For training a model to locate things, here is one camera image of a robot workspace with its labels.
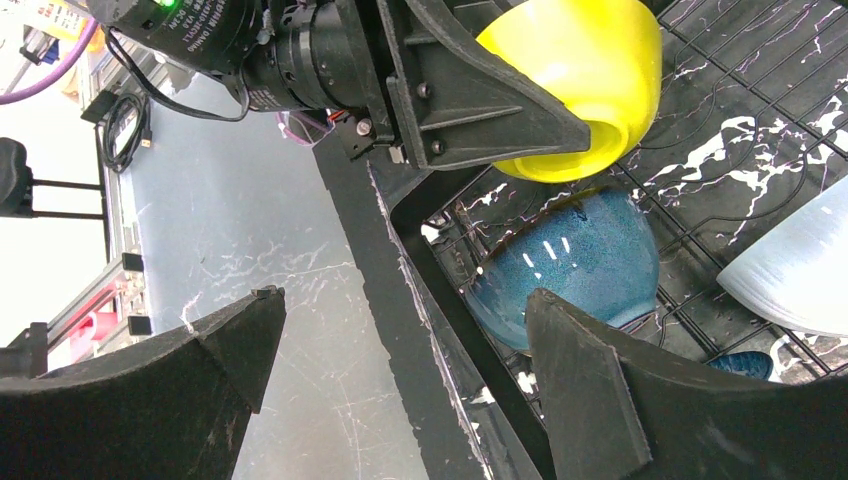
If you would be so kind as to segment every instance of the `blue bowl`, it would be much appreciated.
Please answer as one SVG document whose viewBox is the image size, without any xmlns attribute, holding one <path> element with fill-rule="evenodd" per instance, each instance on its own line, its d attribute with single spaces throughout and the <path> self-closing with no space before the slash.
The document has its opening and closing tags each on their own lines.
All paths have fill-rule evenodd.
<svg viewBox="0 0 848 480">
<path fill-rule="evenodd" d="M 602 188 L 554 204 L 504 239 L 463 295 L 484 329 L 526 352 L 524 308 L 536 288 L 620 328 L 654 311 L 658 281 L 645 216 L 626 192 Z"/>
<path fill-rule="evenodd" d="M 771 371 L 774 369 L 774 361 L 763 352 L 731 353 L 718 357 L 707 365 L 725 372 L 759 378 L 760 380 L 768 380 Z"/>
</svg>

